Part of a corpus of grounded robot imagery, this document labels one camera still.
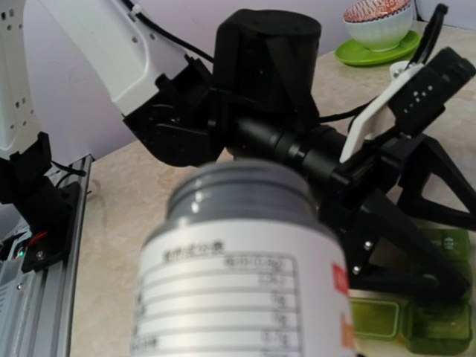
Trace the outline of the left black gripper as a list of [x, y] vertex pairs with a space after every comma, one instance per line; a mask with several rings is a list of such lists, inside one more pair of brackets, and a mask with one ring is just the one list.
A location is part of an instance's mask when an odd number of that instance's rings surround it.
[[460, 300], [469, 280], [383, 194], [400, 176], [397, 206], [404, 213], [475, 229], [475, 189], [437, 140], [423, 135], [368, 141], [331, 172], [320, 191], [318, 218], [342, 238], [350, 286], [420, 300]]

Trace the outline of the green weekly pill organizer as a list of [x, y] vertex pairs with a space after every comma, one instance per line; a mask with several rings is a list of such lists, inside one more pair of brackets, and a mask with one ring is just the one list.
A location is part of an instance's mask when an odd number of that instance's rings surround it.
[[469, 282], [452, 302], [425, 292], [423, 298], [374, 294], [350, 299], [354, 338], [379, 341], [376, 356], [410, 353], [420, 356], [471, 355], [474, 337], [470, 234], [462, 229], [425, 229], [437, 250]]

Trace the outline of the orange pill bottle grey cap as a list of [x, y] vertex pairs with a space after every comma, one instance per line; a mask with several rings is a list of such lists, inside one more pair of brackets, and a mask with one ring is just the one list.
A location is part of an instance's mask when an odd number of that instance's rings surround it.
[[343, 249], [308, 184], [268, 161], [208, 164], [140, 255], [131, 356], [354, 356]]

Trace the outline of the small white pill bottle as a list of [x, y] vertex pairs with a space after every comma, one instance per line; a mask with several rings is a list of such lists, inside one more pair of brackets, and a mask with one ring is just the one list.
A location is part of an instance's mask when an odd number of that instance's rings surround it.
[[389, 67], [390, 79], [395, 80], [408, 67], [409, 61], [398, 61]]

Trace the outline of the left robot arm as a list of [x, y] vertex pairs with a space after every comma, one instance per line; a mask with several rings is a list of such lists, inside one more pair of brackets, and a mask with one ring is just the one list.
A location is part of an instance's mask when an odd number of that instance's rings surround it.
[[[406, 69], [378, 96], [323, 117], [311, 87], [321, 24], [285, 10], [233, 13], [208, 55], [130, 1], [44, 1], [96, 71], [123, 121], [159, 161], [214, 162], [222, 151], [300, 173], [318, 218], [344, 248], [354, 289], [457, 300], [470, 282], [414, 219], [475, 229], [475, 190], [425, 134], [475, 76], [451, 48], [436, 51], [439, 4]], [[351, 119], [346, 135], [331, 127]]]

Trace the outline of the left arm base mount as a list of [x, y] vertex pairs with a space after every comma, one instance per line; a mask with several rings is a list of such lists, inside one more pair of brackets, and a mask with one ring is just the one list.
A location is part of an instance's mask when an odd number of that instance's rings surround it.
[[51, 148], [44, 132], [25, 152], [1, 160], [1, 203], [12, 204], [32, 233], [24, 273], [44, 270], [68, 258], [71, 251], [81, 186], [52, 183], [46, 176], [50, 169]]

